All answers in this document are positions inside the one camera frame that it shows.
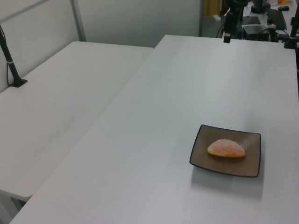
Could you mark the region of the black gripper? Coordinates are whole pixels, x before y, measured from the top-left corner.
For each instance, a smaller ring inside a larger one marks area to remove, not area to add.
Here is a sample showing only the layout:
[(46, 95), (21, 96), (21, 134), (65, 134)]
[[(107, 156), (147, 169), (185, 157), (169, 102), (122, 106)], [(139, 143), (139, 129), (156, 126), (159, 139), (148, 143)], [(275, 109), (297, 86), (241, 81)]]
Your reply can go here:
[(224, 42), (225, 43), (230, 43), (231, 41), (231, 35), (232, 31), (233, 31), (233, 26), (234, 26), (234, 19), (235, 16), (232, 12), (228, 12), (226, 15), (226, 19), (225, 19), (225, 35), (228, 35), (227, 37), (224, 36)]

